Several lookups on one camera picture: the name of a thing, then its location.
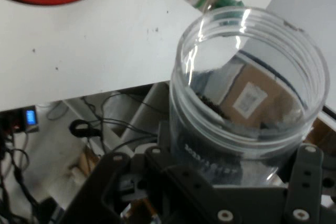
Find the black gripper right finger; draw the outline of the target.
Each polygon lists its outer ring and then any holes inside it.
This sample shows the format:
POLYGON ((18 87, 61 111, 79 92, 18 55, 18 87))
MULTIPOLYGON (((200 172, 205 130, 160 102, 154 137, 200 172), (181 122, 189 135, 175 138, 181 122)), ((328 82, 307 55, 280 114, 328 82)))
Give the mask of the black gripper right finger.
POLYGON ((296 154, 290 181, 283 191, 282 223, 323 223, 321 206, 323 153, 302 144, 296 154))

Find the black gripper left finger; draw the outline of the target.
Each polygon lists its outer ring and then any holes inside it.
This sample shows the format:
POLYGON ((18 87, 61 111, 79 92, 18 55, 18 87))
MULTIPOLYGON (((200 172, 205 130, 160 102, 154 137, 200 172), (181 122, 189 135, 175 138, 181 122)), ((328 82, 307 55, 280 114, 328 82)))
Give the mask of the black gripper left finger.
POLYGON ((223 200, 163 145, 105 155, 62 223, 219 223, 223 200))

